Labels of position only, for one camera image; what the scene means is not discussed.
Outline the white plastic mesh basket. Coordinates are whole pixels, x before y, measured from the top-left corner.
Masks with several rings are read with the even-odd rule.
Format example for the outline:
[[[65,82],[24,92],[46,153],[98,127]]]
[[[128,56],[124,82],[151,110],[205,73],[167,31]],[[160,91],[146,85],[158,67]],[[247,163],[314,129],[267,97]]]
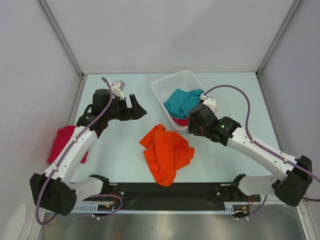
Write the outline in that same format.
[[[209,104],[215,114],[219,111],[216,101],[204,95],[205,88],[190,70],[161,77],[151,84],[151,89],[177,131],[187,129],[189,111],[203,101]]]

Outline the orange t shirt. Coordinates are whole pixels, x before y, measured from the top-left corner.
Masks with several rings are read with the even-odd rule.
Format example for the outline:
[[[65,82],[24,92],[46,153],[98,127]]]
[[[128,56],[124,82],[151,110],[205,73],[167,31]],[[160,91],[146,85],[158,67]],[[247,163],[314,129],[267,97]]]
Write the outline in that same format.
[[[195,149],[175,131],[167,131],[162,124],[154,126],[139,143],[145,148],[143,155],[157,184],[170,186],[177,171],[191,163]]]

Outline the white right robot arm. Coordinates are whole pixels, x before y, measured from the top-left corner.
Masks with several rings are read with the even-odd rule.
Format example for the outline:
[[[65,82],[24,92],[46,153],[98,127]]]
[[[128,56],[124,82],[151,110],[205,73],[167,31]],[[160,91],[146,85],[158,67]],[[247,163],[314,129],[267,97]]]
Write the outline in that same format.
[[[231,196],[242,201],[248,195],[273,195],[285,204],[300,204],[313,179],[312,161],[280,152],[249,135],[240,123],[230,117],[217,118],[205,104],[189,112],[187,133],[205,137],[214,143],[234,149],[266,168],[267,176],[240,174],[230,188]]]

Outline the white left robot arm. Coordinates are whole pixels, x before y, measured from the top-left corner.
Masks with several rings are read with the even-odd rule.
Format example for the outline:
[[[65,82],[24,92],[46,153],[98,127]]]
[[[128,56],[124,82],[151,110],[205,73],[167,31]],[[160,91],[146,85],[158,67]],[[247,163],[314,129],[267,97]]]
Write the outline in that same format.
[[[129,96],[131,107],[121,91],[98,89],[92,96],[84,113],[76,123],[70,140],[42,173],[34,173],[30,178],[30,188],[36,210],[46,209],[58,215],[67,216],[76,203],[96,196],[105,200],[112,191],[109,179],[97,174],[87,179],[72,182],[76,168],[85,154],[94,145],[109,121],[138,120],[147,114],[136,96]]]

